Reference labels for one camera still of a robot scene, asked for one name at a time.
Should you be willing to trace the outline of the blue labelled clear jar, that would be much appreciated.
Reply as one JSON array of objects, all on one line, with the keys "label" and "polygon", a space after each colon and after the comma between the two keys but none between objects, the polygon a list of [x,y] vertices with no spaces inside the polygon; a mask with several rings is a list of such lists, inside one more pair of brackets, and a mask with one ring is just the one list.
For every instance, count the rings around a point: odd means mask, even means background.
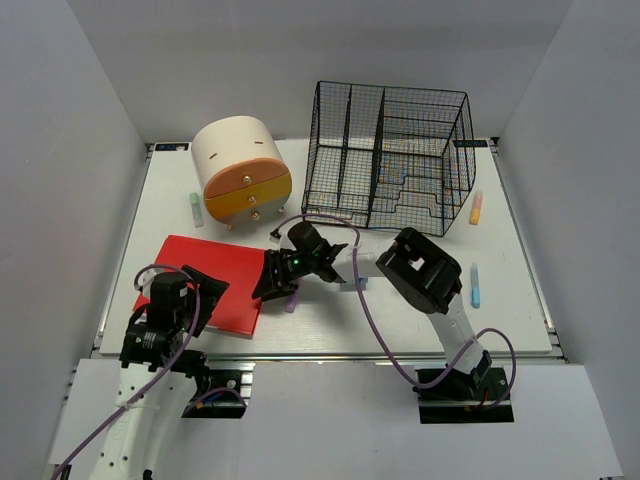
[{"label": "blue labelled clear jar", "polygon": [[339,285],[339,288],[344,292],[356,291],[358,287],[360,287],[362,290],[365,290],[367,288],[368,282],[368,278],[359,278],[358,281],[342,283]]}]

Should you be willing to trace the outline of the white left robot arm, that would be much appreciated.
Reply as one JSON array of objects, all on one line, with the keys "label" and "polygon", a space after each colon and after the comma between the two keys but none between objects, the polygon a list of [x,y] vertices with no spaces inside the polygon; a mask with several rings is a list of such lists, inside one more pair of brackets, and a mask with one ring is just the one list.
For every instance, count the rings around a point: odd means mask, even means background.
[{"label": "white left robot arm", "polygon": [[53,478],[62,478],[99,434],[105,439],[90,478],[159,477],[189,401],[210,390],[205,356],[188,345],[228,287],[188,265],[151,264],[135,275],[134,288],[147,301],[128,320],[113,411],[56,467]]}]

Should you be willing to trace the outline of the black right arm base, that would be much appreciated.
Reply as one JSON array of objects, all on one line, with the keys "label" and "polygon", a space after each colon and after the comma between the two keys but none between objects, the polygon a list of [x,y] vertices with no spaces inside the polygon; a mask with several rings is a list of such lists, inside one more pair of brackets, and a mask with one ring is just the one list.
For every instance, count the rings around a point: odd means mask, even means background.
[{"label": "black right arm base", "polygon": [[508,379],[503,368],[491,367],[476,388],[471,388],[453,370],[430,389],[413,387],[423,425],[513,423],[514,413]]}]

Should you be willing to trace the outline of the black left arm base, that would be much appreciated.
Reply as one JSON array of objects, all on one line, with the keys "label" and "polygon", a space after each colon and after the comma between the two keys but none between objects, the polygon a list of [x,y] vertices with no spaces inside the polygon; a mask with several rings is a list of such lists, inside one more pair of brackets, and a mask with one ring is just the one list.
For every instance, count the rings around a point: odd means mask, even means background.
[{"label": "black left arm base", "polygon": [[253,384],[254,363],[210,361],[203,353],[187,351],[185,367],[196,391],[182,417],[188,419],[241,419],[247,409]]}]

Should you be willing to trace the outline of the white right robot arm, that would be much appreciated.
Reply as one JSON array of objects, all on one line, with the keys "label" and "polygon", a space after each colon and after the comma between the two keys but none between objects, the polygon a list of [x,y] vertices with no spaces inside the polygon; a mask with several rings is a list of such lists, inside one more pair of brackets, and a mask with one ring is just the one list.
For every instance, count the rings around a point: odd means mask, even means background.
[{"label": "white right robot arm", "polygon": [[[352,285],[365,318],[382,350],[416,390],[447,382],[461,397],[472,399],[488,385],[488,351],[478,342],[461,298],[461,267],[435,243],[405,228],[389,244],[331,244],[309,221],[293,225],[277,249],[264,253],[254,299],[270,301],[296,293],[298,280],[315,275],[326,283]],[[443,347],[446,367],[436,379],[420,383],[402,369],[385,343],[366,304],[362,283],[384,278],[415,310],[426,315]]]}]

